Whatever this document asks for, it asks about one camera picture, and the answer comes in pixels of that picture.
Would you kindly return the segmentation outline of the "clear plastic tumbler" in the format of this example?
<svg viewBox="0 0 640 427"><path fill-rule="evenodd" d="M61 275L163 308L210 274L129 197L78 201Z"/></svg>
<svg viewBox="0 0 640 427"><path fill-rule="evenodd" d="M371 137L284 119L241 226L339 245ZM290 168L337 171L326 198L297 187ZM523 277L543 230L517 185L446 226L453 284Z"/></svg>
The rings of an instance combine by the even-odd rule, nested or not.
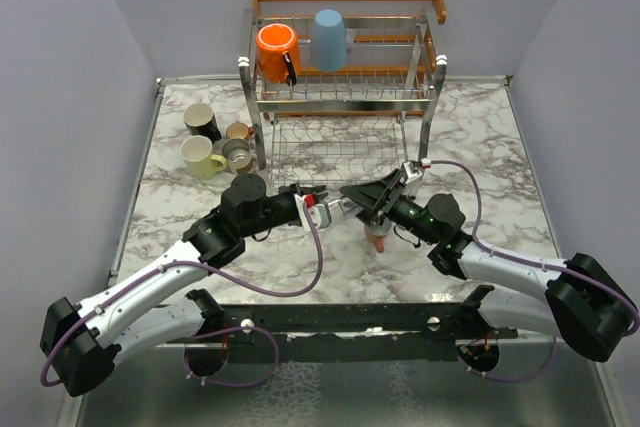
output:
<svg viewBox="0 0 640 427"><path fill-rule="evenodd" d="M363 207L349 198L341 197L331 201L323 201L318 204L320 221L319 229L336 227L363 211Z"/></svg>

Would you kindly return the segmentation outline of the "pink ceramic mug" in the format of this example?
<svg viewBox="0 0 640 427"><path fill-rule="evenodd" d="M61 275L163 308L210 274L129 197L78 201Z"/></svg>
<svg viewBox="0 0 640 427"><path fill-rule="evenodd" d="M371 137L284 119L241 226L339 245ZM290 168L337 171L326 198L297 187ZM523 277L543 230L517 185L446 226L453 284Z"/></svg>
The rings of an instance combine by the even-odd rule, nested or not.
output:
<svg viewBox="0 0 640 427"><path fill-rule="evenodd" d="M385 239L391 233L392 225L365 225L364 236L377 253L383 253L385 250Z"/></svg>

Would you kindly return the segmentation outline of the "cream cup brown band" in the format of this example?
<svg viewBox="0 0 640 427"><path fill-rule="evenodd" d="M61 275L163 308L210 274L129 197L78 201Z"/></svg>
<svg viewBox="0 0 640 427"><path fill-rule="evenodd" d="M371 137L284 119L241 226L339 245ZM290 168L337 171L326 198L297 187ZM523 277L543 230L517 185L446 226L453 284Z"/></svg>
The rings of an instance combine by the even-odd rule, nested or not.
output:
<svg viewBox="0 0 640 427"><path fill-rule="evenodd" d="M235 174L249 173L253 169L253 157L249 143L240 138L228 139L221 149L227 161L227 169Z"/></svg>

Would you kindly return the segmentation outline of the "small copper orange cup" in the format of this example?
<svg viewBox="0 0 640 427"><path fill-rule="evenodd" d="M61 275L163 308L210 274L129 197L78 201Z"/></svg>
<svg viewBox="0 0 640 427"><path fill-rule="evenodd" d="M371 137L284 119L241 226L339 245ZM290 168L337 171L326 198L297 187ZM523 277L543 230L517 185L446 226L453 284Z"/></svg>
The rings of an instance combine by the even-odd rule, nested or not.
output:
<svg viewBox="0 0 640 427"><path fill-rule="evenodd" d="M254 128L243 122L234 122L226 129L226 137L228 139L242 139L249 141L254 135Z"/></svg>

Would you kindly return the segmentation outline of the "light green mug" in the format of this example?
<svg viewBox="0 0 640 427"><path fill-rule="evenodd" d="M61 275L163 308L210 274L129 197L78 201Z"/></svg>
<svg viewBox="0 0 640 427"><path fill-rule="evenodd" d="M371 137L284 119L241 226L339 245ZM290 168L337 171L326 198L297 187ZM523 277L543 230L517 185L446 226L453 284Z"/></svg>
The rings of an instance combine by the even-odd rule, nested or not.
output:
<svg viewBox="0 0 640 427"><path fill-rule="evenodd" d="M202 135L184 140L179 149L188 170L198 179L209 181L227 168L227 159L214 152L212 141Z"/></svg>

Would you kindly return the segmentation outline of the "black faceted mug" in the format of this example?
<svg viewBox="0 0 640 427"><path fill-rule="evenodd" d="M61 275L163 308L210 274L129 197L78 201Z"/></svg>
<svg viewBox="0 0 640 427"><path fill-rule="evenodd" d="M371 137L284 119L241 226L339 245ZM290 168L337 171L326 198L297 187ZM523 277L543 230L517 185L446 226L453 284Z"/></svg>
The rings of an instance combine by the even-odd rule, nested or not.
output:
<svg viewBox="0 0 640 427"><path fill-rule="evenodd" d="M208 104L195 103L188 106L183 113L183 122L192 135L205 136L213 143L222 138L214 110Z"/></svg>

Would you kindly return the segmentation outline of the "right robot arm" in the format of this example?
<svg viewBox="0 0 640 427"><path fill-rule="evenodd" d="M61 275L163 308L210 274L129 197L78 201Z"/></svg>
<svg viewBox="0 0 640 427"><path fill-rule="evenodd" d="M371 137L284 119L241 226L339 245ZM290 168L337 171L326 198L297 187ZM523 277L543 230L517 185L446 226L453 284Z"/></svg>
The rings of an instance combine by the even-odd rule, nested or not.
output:
<svg viewBox="0 0 640 427"><path fill-rule="evenodd" d="M593 257L545 259L484 244L464 231L466 218L453 195L437 193L420 206L406 187L401 171L394 170L340 192L361 207L363 223L390 220L431 245L428 258L441 274L494 285L485 300L460 312L467 336L481 338L494 327L535 331L605 362L638 330L637 307Z"/></svg>

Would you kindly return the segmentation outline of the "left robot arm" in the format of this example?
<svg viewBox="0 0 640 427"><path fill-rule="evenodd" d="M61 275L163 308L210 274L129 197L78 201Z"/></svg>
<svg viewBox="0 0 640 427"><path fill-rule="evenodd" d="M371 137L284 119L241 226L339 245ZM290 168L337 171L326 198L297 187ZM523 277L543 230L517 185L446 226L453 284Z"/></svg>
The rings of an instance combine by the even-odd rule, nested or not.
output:
<svg viewBox="0 0 640 427"><path fill-rule="evenodd" d="M145 268L77 303L62 297L48 307L40 338L46 357L41 385L61 385L77 397L103 383L124 360L165 342L226 342L240 329L226 322L224 310L207 291L192 290L168 307L163 301L210 275L279 297L224 268L245 252L247 238L264 240L281 226L302 227L317 239L331 223L326 196L323 185L297 183L270 195L262 177L239 175L218 206Z"/></svg>

